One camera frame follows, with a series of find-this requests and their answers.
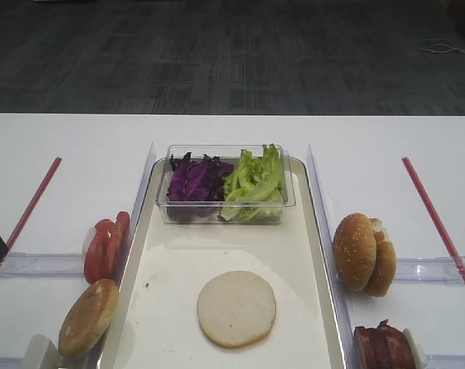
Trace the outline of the metal serving tray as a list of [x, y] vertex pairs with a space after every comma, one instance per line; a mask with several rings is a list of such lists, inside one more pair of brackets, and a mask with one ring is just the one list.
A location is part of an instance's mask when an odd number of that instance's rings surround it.
[[305, 165], [280, 224], [167, 224], [154, 167], [100, 368], [343, 368]]

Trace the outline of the right lower clear rail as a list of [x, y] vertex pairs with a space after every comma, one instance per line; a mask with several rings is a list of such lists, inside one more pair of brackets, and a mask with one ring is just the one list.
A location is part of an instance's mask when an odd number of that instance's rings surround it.
[[433, 369], [465, 369], [465, 355], [458, 354], [426, 354], [426, 368]]

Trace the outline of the rear top bun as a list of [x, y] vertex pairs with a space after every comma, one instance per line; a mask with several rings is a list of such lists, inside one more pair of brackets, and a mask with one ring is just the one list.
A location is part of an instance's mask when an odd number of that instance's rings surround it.
[[370, 219], [377, 244], [377, 256], [374, 271], [364, 292], [376, 298], [387, 294], [397, 269], [396, 251], [386, 228], [378, 218]]

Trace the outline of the rear tomato slice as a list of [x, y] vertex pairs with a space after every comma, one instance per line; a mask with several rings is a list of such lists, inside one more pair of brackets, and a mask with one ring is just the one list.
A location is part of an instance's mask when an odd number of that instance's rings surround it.
[[111, 235], [109, 238], [106, 254], [106, 267], [110, 278], [112, 278], [115, 273], [119, 252], [127, 237], [129, 224], [129, 213], [126, 211], [120, 211], [116, 217], [114, 225], [111, 228]]

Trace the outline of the clear acrylic divider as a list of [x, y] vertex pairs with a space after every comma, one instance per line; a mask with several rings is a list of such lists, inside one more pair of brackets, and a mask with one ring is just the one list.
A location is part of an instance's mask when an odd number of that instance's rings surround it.
[[141, 176], [138, 192], [135, 198], [135, 202], [131, 211], [130, 222], [128, 227], [128, 233], [125, 236], [124, 242], [121, 245], [121, 250], [118, 256], [118, 261], [113, 274], [113, 281], [118, 286], [118, 290], [121, 290], [121, 285], [125, 278], [126, 269], [128, 267], [128, 260], [131, 256], [131, 249], [135, 239], [135, 233], [138, 227], [138, 222], [141, 217], [142, 209], [144, 207], [144, 201], [148, 192], [148, 183], [151, 179], [152, 168], [156, 161], [154, 142], [148, 151], [148, 155], [144, 165], [144, 171]]
[[354, 343], [354, 329], [350, 322], [347, 299], [342, 281], [337, 276], [337, 269], [332, 250], [331, 226], [327, 216], [321, 178], [311, 145], [307, 146], [307, 171], [314, 203], [314, 212], [321, 241], [324, 269], [330, 293], [330, 303], [334, 312], [337, 340], [343, 368], [360, 368], [357, 348]]

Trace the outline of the white pusher block tomato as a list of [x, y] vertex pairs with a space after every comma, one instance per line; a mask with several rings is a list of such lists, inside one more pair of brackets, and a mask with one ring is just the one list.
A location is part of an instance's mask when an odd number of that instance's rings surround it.
[[85, 256], [88, 253], [88, 249], [90, 248], [90, 245], [95, 238], [95, 235], [97, 234], [97, 230], [95, 227], [90, 227], [88, 229], [88, 232], [85, 236], [85, 239], [82, 244], [82, 254]]

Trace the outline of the left clear acrylic divider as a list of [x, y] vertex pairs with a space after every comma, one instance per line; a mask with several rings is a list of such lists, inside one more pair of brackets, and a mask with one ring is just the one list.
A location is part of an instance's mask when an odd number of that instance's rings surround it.
[[144, 165], [144, 171], [141, 176], [138, 192], [135, 198], [135, 202], [131, 211], [130, 222], [128, 227], [128, 233], [125, 236], [124, 242], [121, 245], [121, 250], [118, 256], [118, 261], [113, 274], [113, 281], [118, 286], [118, 290], [121, 290], [121, 285], [125, 278], [126, 269], [128, 267], [128, 260], [131, 256], [131, 249], [135, 239], [135, 233], [138, 227], [138, 222], [141, 217], [142, 209], [144, 207], [144, 201], [148, 192], [148, 183], [151, 179], [152, 168], [156, 161], [154, 142], [148, 151], [148, 155]]

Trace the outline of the red tape strip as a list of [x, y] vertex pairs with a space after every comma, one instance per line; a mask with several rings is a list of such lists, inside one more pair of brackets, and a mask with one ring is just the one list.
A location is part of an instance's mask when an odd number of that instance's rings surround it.
[[402, 162], [414, 184], [414, 187], [417, 189], [417, 192], [425, 208], [427, 209], [427, 212], [435, 228], [437, 229], [437, 232], [439, 233], [439, 236], [442, 239], [449, 256], [453, 259], [454, 264], [456, 265], [456, 269], [460, 273], [460, 276], [462, 277], [462, 280], [465, 284], [465, 264], [464, 264], [463, 257], [459, 255], [456, 247], [454, 246], [454, 243], [449, 233], [447, 232], [447, 229], [445, 228], [443, 222], [441, 221], [440, 216], [436, 208], [434, 207], [433, 202], [431, 201], [410, 159], [408, 157], [403, 157]]
[[15, 226], [14, 230], [12, 231], [11, 235], [9, 236], [8, 240], [6, 241], [7, 252], [13, 248], [14, 243], [16, 242], [18, 236], [21, 234], [25, 224], [27, 223], [30, 215], [32, 214], [35, 206], [37, 205], [39, 199], [43, 195], [45, 189], [48, 187], [51, 179], [55, 175], [55, 172], [58, 170], [59, 165], [61, 164], [62, 159], [57, 157], [51, 167], [49, 168], [47, 174], [44, 176], [41, 184], [38, 186], [37, 191], [33, 195], [32, 199], [30, 200], [27, 208], [24, 210], [22, 216], [20, 217], [17, 225]]

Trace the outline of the stack of meat patties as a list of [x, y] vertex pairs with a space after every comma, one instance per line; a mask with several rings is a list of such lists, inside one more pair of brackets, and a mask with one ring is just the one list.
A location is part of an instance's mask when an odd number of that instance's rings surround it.
[[361, 368], [417, 368], [407, 337], [387, 319], [377, 327], [355, 327], [354, 344]]

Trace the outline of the clear plastic salad container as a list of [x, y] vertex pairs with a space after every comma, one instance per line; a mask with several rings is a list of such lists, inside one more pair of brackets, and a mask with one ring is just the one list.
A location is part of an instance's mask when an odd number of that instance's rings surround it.
[[296, 204], [291, 163], [276, 144], [171, 145], [155, 204], [175, 224], [279, 224]]

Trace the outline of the left red tape strip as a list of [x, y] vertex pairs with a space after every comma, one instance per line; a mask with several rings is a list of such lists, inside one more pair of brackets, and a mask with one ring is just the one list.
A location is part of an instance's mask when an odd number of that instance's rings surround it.
[[33, 195], [32, 199], [30, 200], [27, 208], [24, 210], [22, 216], [20, 217], [17, 225], [15, 226], [14, 230], [12, 231], [11, 235], [9, 236], [8, 240], [6, 241], [7, 252], [13, 248], [14, 243], [16, 242], [18, 236], [21, 234], [25, 224], [27, 223], [30, 215], [32, 214], [35, 206], [37, 205], [39, 199], [43, 195], [45, 189], [48, 187], [51, 179], [55, 175], [55, 172], [58, 170], [59, 165], [61, 164], [62, 159], [57, 157], [51, 167], [49, 168], [47, 174], [44, 176], [41, 184], [38, 186], [37, 191]]

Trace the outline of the sesame top bun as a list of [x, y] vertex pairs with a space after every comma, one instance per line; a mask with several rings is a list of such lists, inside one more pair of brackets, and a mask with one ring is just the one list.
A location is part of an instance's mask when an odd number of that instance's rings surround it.
[[375, 268], [377, 242], [368, 216], [349, 214], [334, 233], [333, 255], [337, 273], [352, 291], [363, 290]]

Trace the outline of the bun half pale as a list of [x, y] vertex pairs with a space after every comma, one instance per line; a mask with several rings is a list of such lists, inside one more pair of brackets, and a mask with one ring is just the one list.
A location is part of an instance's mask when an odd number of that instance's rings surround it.
[[212, 278], [198, 295], [198, 323], [213, 343], [243, 347], [267, 337], [274, 326], [274, 289], [250, 271], [229, 271]]

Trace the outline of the purple cabbage leaves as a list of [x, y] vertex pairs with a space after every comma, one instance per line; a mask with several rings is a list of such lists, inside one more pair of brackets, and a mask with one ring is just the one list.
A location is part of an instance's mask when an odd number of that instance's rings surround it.
[[169, 201], [224, 201], [224, 177], [234, 166], [219, 157], [204, 155], [200, 162], [187, 152], [183, 158], [169, 159], [173, 175], [168, 187]]

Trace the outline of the right upper clear rail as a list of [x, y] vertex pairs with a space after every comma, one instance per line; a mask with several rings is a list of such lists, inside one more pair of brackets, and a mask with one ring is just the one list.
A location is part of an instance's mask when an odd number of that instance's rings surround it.
[[465, 285], [465, 257], [399, 258], [394, 282]]

